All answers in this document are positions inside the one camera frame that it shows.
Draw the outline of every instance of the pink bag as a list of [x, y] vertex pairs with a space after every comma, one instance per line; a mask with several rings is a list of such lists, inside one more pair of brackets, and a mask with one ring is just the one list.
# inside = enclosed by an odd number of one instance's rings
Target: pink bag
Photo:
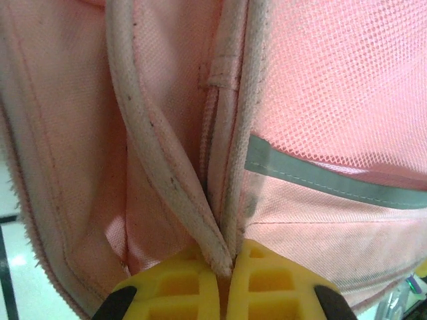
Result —
[[194, 241], [230, 275], [255, 239], [356, 311], [427, 257], [425, 0], [1, 0], [0, 22], [22, 217], [80, 317]]

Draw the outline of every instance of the gray reflective strip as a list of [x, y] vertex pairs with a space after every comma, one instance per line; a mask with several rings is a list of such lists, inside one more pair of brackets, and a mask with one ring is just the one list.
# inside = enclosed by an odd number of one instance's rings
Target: gray reflective strip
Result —
[[256, 136], [249, 140], [245, 169], [346, 199], [395, 209], [427, 207], [427, 192], [354, 180], [274, 150]]

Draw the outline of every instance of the pink mesh pocket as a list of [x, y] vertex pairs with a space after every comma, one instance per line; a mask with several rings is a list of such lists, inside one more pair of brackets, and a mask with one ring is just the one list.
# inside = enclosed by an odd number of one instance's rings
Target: pink mesh pocket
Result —
[[427, 189], [427, 2], [276, 1], [254, 134], [367, 182]]

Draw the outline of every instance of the yellow plastic object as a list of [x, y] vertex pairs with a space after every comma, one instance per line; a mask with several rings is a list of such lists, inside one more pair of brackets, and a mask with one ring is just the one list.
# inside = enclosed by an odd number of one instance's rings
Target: yellow plastic object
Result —
[[339, 293], [321, 276], [245, 240], [231, 284], [217, 281], [194, 246], [130, 277], [114, 291], [137, 288], [124, 320], [327, 320], [316, 285]]
[[227, 320], [327, 320], [313, 290], [315, 285], [339, 293], [321, 276], [245, 240], [233, 272]]
[[419, 276], [420, 278], [427, 277], [427, 260], [421, 264], [418, 268], [415, 270], [415, 274]]
[[216, 276], [198, 247], [186, 249], [121, 282], [137, 288], [123, 320], [219, 320]]

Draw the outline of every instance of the black rubber tip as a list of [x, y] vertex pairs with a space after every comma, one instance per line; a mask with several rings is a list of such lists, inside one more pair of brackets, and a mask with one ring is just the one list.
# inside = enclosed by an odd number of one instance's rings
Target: black rubber tip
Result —
[[342, 295], [324, 285], [316, 285], [314, 291], [327, 320], [357, 320], [352, 308]]
[[92, 320], [122, 320], [135, 297], [135, 287], [124, 287], [114, 291], [96, 311]]

